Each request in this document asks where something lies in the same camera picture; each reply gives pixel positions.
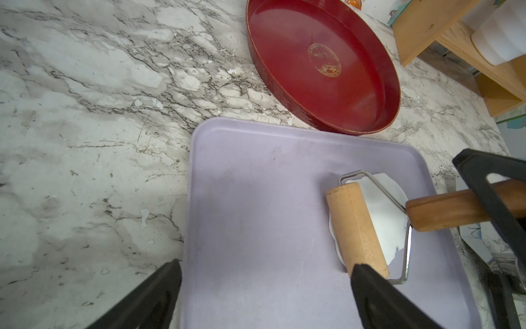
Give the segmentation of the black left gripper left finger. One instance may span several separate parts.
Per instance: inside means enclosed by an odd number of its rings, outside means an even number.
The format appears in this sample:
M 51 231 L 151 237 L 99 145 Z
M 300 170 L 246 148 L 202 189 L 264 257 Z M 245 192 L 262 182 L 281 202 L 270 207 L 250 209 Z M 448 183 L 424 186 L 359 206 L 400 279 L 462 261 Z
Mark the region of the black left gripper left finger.
M 175 259 L 163 264 L 89 327 L 168 328 L 181 285 L 182 269 Z

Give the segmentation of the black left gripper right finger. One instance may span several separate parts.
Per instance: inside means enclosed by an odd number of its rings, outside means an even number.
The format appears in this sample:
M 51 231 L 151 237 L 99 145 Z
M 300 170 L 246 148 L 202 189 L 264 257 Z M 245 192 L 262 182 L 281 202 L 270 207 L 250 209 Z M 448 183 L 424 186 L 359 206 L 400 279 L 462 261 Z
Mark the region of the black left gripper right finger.
M 364 328 L 441 327 L 369 265 L 353 267 L 351 288 Z

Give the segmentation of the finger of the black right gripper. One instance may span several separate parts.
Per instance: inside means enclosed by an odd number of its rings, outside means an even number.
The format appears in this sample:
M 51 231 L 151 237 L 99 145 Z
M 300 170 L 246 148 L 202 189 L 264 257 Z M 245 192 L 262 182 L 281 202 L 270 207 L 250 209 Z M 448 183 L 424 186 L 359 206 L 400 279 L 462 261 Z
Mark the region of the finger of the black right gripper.
M 525 215 L 518 215 L 506 205 L 504 193 L 498 193 L 487 176 L 499 174 L 508 182 L 525 182 L 525 161 L 518 158 L 464 149 L 453 165 L 489 215 L 490 222 L 509 245 L 516 258 L 525 264 Z

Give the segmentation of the white dough piece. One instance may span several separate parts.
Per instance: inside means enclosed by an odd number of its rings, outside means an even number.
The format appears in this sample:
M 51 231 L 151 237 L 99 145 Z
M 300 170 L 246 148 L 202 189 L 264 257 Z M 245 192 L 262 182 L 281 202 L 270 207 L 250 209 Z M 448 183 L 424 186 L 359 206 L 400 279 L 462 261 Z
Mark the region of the white dough piece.
M 384 253 L 387 265 L 390 265 L 396 257 L 396 253 L 405 248 L 406 228 L 408 225 L 407 215 L 401 211 L 381 190 L 373 183 L 370 178 L 359 175 L 358 178 L 351 178 L 344 184 L 357 182 L 360 185 L 364 201 L 366 202 L 371 221 L 374 224 L 379 243 Z M 384 188 L 400 204 L 408 201 L 403 189 L 387 174 L 374 174 L 373 177 L 380 182 Z M 329 217 L 330 234 L 335 241 L 336 253 L 340 262 L 345 267 L 345 263 L 338 245 L 331 215 Z

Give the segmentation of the lavender silicone mat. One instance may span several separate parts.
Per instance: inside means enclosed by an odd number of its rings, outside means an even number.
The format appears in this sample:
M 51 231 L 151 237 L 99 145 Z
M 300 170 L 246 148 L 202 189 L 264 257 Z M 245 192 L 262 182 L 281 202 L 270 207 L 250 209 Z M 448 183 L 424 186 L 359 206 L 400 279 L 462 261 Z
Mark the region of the lavender silicone mat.
M 360 328 L 327 190 L 365 169 L 433 195 L 409 145 L 213 118 L 193 132 L 182 328 Z

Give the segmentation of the white ribbed flower pot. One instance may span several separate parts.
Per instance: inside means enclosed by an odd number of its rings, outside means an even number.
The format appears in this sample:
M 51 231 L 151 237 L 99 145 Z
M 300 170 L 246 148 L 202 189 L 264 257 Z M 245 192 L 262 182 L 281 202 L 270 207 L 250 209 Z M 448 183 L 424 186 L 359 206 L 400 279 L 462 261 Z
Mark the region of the white ribbed flower pot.
M 525 55 L 525 1 L 504 1 L 471 36 L 478 53 L 497 66 Z

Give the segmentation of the wooden shelf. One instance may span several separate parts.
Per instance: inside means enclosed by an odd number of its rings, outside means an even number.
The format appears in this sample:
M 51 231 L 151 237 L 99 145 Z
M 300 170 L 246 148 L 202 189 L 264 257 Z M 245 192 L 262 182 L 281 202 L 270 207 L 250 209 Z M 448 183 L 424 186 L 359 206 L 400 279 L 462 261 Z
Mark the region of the wooden shelf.
M 525 104 L 525 56 L 497 66 L 478 53 L 461 18 L 477 1 L 411 1 L 392 24 L 399 59 L 408 65 L 434 41 L 476 68 L 488 112 L 498 117 Z

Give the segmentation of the red round tray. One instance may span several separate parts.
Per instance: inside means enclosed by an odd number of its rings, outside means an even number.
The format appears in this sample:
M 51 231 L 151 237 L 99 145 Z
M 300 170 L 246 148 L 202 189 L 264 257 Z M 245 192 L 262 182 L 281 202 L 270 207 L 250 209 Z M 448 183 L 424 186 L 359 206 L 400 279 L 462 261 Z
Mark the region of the red round tray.
M 360 136 L 397 118 L 401 86 L 393 61 L 342 1 L 248 1 L 246 25 L 258 74 L 309 126 Z

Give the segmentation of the black handled strainer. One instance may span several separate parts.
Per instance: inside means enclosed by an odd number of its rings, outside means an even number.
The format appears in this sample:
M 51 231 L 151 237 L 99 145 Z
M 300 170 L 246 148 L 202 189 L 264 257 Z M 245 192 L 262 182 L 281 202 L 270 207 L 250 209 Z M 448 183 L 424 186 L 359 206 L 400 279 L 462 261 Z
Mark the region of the black handled strainer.
M 459 227 L 460 236 L 479 256 L 489 273 L 490 309 L 497 328 L 520 328 L 517 302 L 525 301 L 525 265 L 490 223 Z

